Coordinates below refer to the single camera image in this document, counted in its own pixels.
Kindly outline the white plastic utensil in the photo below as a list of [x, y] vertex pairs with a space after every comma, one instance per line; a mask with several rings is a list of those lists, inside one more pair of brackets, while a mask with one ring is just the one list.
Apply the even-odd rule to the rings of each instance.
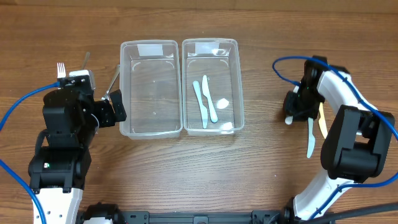
[[[293, 89], [293, 92], [294, 92], [294, 93], [297, 93], [298, 90], [299, 90], [299, 86], [295, 86], [294, 89]], [[293, 122], [293, 116], [286, 116], [286, 117], [285, 117], [285, 124], [291, 125], [292, 122]]]

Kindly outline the pale blue plastic knife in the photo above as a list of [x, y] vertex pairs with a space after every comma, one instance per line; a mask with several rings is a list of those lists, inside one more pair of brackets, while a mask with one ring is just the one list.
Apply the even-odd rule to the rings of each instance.
[[308, 118], [308, 144], [307, 144], [307, 158], [311, 158], [315, 148], [315, 136], [313, 135], [313, 118]]

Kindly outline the light blue plastic knife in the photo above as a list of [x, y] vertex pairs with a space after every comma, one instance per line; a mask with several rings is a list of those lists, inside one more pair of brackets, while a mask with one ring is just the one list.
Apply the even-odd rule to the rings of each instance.
[[203, 129], [206, 129], [207, 125], [208, 125], [208, 112], [207, 112], [207, 108], [205, 107], [205, 105], [203, 104], [203, 101], [202, 101], [200, 84], [196, 80], [193, 81], [193, 89], [195, 91], [195, 95], [197, 97], [198, 105], [200, 108], [202, 127], [203, 127]]

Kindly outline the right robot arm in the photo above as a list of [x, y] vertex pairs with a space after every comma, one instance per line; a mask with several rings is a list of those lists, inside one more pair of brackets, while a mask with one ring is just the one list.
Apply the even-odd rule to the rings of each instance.
[[396, 203], [357, 208], [348, 212], [326, 211], [347, 190], [379, 188], [397, 180], [368, 184], [383, 170], [392, 137], [397, 136], [395, 118], [379, 111], [355, 87], [345, 67], [330, 65], [325, 57], [303, 57], [304, 71], [284, 100], [285, 123], [305, 121], [308, 129], [328, 102], [335, 114], [330, 129], [323, 133], [320, 172], [307, 188], [289, 200], [279, 223], [333, 223], [344, 218], [397, 210]]

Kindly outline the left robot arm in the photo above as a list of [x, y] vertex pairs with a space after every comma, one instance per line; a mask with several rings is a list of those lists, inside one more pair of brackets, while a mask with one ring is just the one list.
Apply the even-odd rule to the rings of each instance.
[[44, 96], [46, 128], [29, 163], [29, 187], [40, 205], [34, 223], [75, 223], [99, 128], [126, 120], [122, 93], [95, 101], [93, 90], [60, 88]]

